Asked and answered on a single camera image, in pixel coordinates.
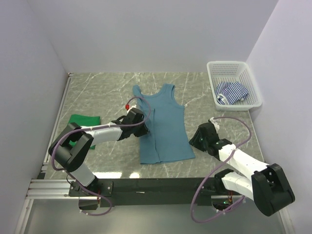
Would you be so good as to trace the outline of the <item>blue tank top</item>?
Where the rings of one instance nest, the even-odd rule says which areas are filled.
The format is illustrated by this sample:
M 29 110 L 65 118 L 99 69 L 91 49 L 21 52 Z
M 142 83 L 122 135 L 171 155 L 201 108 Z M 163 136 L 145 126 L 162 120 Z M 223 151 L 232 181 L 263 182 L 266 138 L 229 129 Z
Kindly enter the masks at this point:
M 133 86 L 137 104 L 144 112 L 148 134 L 139 138 L 140 163 L 170 163 L 195 158 L 189 144 L 184 123 L 185 107 L 175 100 L 175 86 L 163 84 L 154 95 L 144 95 L 138 85 Z

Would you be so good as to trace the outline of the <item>green tank top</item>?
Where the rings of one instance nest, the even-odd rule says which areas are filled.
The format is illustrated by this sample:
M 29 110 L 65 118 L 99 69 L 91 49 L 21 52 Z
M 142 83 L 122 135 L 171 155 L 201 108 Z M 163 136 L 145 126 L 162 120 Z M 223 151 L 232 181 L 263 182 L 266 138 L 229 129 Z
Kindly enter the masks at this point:
M 68 124 L 69 123 L 76 123 L 79 126 L 97 126 L 101 124 L 101 118 L 100 116 L 84 116 L 84 115 L 78 115 L 73 114 L 70 116 Z

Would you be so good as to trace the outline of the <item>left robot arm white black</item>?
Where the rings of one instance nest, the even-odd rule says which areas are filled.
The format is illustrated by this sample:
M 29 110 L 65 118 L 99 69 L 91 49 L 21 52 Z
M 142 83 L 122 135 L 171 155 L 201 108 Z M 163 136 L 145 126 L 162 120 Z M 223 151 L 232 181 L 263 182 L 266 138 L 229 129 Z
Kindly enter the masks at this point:
M 98 194 L 98 178 L 84 163 L 89 149 L 100 143 L 121 141 L 131 135 L 141 137 L 148 134 L 145 122 L 150 114 L 151 111 L 145 115 L 140 109 L 132 107 L 125 116 L 104 125 L 86 127 L 69 123 L 48 150 L 53 169 L 65 171 L 75 179 L 85 195 Z

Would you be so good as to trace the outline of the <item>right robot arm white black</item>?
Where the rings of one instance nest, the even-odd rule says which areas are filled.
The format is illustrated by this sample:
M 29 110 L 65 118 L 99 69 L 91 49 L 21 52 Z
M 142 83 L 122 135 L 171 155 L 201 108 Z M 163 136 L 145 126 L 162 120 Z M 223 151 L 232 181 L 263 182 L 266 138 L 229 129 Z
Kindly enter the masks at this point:
M 195 203 L 199 192 L 224 195 L 227 191 L 251 199 L 265 216 L 271 216 L 295 201 L 295 195 L 282 167 L 267 164 L 238 149 L 227 139 L 220 139 L 212 122 L 198 126 L 189 144 L 215 157 L 225 169 L 214 177 L 207 176 L 198 186 L 192 199 Z

